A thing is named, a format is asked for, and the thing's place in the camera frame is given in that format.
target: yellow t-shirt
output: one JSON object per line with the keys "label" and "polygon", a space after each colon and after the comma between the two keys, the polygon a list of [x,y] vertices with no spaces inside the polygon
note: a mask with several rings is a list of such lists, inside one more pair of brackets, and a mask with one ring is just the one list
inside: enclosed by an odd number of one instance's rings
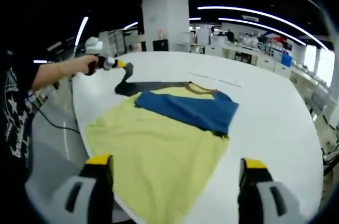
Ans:
{"label": "yellow t-shirt", "polygon": [[[170,87],[158,94],[213,99],[195,85],[194,91]],[[203,191],[228,138],[135,107],[136,94],[86,127],[93,155],[113,155],[114,192],[147,223],[175,223]]]}

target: person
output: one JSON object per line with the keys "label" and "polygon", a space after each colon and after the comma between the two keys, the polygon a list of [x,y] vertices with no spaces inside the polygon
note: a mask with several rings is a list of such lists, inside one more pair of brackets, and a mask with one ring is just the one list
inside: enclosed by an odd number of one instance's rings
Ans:
{"label": "person", "polygon": [[231,32],[230,29],[228,29],[228,31],[226,32],[226,36],[227,36],[227,39],[230,41],[230,42],[234,42],[234,33]]}
{"label": "person", "polygon": [[25,192],[32,166],[31,126],[34,114],[26,104],[30,90],[36,91],[75,73],[88,73],[88,65],[98,62],[95,55],[54,64],[35,64],[27,54],[2,48],[1,62],[1,139],[0,139],[0,212],[11,222],[37,223]]}
{"label": "person", "polygon": [[257,35],[254,33],[253,36],[252,36],[252,47],[253,48],[258,48],[258,37]]}
{"label": "person", "polygon": [[247,33],[243,38],[243,45],[250,46],[251,45],[251,36]]}

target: cable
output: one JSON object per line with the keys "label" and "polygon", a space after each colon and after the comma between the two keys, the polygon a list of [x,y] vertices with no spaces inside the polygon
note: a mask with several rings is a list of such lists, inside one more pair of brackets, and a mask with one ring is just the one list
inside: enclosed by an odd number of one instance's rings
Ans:
{"label": "cable", "polygon": [[323,157],[324,157],[324,156],[329,156],[330,154],[337,152],[337,154],[336,154],[334,157],[332,157],[331,159],[328,159],[328,160],[324,160],[324,161],[323,161],[324,165],[329,165],[329,164],[332,163],[332,161],[333,161],[337,156],[339,156],[339,147],[338,147],[338,145],[337,145],[336,148],[335,148],[334,150],[329,151],[329,152],[326,153],[326,154],[325,154],[325,151],[324,151],[323,148],[322,148],[322,152],[323,152]]}
{"label": "cable", "polygon": [[35,105],[33,102],[31,102],[29,99],[27,99],[33,106],[35,106],[35,108],[36,109],[38,109],[38,111],[42,114],[42,116],[48,121],[48,123],[50,124],[50,125],[52,125],[53,127],[55,127],[55,128],[58,128],[58,129],[65,129],[65,130],[71,130],[71,131],[73,131],[73,132],[75,132],[75,133],[78,133],[78,134],[80,134],[80,132],[79,131],[77,131],[77,130],[75,130],[75,129],[72,129],[72,128],[69,128],[69,127],[62,127],[62,126],[57,126],[57,125],[55,125],[54,123],[52,123],[47,117],[46,117],[46,115],[40,110],[40,108],[37,106],[37,105]]}
{"label": "cable", "polygon": [[339,163],[339,155],[335,156],[328,166],[324,169],[324,176],[326,176]]}

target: hand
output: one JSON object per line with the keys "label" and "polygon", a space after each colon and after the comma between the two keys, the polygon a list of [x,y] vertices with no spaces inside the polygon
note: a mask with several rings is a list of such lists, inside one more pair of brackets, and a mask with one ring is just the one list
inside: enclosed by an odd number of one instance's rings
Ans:
{"label": "hand", "polygon": [[98,59],[97,56],[86,55],[86,56],[82,56],[82,57],[74,59],[74,66],[75,66],[77,72],[82,72],[84,74],[87,74],[89,72],[88,65],[91,62],[95,62],[95,64],[96,64],[95,67],[97,68],[98,61],[99,61],[99,59]]}

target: table surface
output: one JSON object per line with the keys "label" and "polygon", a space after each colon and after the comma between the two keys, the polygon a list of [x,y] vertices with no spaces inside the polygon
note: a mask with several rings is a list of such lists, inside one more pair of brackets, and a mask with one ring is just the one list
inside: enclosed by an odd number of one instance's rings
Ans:
{"label": "table surface", "polygon": [[[139,52],[120,56],[134,64],[129,82],[193,81],[228,94],[239,108],[229,128],[230,144],[183,223],[238,223],[239,167],[243,157],[266,163],[275,181],[298,198],[300,211],[311,218],[318,210],[323,187],[323,163],[317,131],[309,112],[286,78],[230,59],[183,53]],[[124,96],[114,88],[124,70],[98,70],[73,79],[73,102],[88,154],[84,129]],[[144,223],[115,196],[138,223]]]}

